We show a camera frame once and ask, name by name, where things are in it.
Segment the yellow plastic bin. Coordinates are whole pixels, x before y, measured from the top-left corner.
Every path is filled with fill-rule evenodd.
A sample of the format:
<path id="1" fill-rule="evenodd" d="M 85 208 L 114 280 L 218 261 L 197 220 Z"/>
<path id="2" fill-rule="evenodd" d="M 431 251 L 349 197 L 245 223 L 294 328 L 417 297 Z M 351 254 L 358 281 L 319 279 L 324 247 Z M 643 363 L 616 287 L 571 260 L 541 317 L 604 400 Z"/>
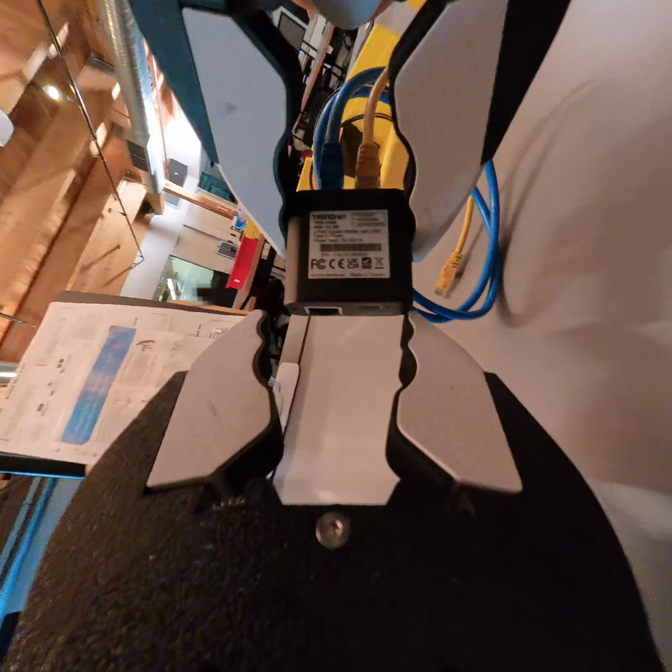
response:
<path id="1" fill-rule="evenodd" d="M 301 140 L 310 145 L 310 151 L 302 164 L 298 180 L 298 191 L 316 189 L 313 166 L 313 150 L 318 121 L 325 105 L 336 95 L 344 82 L 359 72 L 386 66 L 390 63 L 394 47 L 410 25 L 424 1 L 394 1 L 379 17 L 357 31 L 352 39 L 353 46 L 348 55 L 349 70 L 345 66 L 333 64 L 324 71 L 326 85 L 316 85 L 311 94 L 306 112 L 301 116 L 298 130 L 303 131 Z M 340 141 L 343 149 L 344 188 L 355 186 L 357 151 L 363 138 L 365 106 L 373 84 L 365 84 L 361 91 L 352 96 L 345 106 Z M 410 180 L 409 155 L 397 136 L 392 121 L 392 108 L 387 102 L 389 89 L 380 97 L 376 108 L 374 141 L 378 147 L 381 164 L 381 188 L 405 189 Z"/>

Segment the black network splitter box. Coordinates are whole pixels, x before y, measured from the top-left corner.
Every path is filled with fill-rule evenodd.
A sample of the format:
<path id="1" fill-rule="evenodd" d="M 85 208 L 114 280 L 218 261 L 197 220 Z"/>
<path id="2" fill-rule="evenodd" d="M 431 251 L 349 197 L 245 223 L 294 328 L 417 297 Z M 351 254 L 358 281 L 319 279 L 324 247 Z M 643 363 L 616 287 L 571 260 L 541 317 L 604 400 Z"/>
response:
<path id="1" fill-rule="evenodd" d="M 409 311 L 415 218 L 404 191 L 298 191 L 287 201 L 283 219 L 289 313 L 396 316 Z"/>

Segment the wooden instruction board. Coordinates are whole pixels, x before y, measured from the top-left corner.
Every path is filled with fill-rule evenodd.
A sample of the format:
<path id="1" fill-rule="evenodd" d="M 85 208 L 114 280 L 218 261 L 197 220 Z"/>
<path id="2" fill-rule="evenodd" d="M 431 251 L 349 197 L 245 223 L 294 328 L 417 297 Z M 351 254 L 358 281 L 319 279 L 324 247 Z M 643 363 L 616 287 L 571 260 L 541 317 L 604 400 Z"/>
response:
<path id="1" fill-rule="evenodd" d="M 1 396 L 1 471 L 81 478 L 245 311 L 63 292 Z"/>

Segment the grey desk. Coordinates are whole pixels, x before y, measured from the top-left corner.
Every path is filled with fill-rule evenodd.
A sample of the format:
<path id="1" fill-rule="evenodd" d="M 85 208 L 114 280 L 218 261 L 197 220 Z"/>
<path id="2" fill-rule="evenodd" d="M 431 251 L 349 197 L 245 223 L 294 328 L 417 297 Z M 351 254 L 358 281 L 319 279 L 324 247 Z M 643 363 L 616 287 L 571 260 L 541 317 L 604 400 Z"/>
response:
<path id="1" fill-rule="evenodd" d="M 495 164 L 503 298 L 450 327 L 596 492 L 671 670 L 671 2 L 572 1 Z"/>

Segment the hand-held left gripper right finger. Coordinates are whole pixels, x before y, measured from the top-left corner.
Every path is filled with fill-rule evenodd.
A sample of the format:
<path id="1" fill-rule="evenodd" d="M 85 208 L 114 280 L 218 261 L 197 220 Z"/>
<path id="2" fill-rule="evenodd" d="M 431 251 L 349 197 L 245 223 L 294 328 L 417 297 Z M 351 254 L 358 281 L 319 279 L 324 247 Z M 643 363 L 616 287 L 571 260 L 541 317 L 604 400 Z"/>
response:
<path id="1" fill-rule="evenodd" d="M 402 330 L 386 458 L 401 479 L 516 495 L 523 489 L 485 372 L 422 317 Z"/>

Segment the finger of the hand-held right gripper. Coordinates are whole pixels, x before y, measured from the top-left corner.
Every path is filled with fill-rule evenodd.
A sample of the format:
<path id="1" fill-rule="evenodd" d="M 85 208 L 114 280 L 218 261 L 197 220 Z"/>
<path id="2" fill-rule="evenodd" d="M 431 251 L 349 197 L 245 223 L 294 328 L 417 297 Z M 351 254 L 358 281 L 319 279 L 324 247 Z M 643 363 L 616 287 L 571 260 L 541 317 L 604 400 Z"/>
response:
<path id="1" fill-rule="evenodd" d="M 266 12 L 246 20 L 182 9 L 216 163 L 238 203 L 286 256 L 282 167 L 301 100 L 298 54 Z"/>
<path id="2" fill-rule="evenodd" d="M 507 9 L 507 1 L 426 1 L 392 53 L 394 127 L 415 167 L 415 262 L 439 242 L 481 174 Z"/>

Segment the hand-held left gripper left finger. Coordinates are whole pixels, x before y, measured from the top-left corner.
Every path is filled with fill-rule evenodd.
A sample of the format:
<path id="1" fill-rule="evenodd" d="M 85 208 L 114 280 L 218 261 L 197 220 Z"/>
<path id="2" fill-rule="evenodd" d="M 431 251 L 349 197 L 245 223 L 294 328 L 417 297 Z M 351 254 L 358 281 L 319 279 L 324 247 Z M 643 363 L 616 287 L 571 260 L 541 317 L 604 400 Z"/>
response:
<path id="1" fill-rule="evenodd" d="M 267 314 L 254 310 L 198 356 L 149 473 L 149 491 L 210 485 L 243 494 L 279 465 L 284 441 L 267 341 Z"/>

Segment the red plastic bin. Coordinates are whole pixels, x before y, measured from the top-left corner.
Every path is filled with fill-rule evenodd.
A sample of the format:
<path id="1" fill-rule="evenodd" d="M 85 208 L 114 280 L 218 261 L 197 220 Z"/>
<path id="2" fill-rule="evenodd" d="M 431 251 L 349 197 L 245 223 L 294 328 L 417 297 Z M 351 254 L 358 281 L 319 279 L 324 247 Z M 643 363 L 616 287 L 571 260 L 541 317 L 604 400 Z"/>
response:
<path id="1" fill-rule="evenodd" d="M 243 235 L 226 283 L 227 289 L 238 291 L 253 279 L 265 243 L 263 235 L 259 235 L 256 239 Z"/>

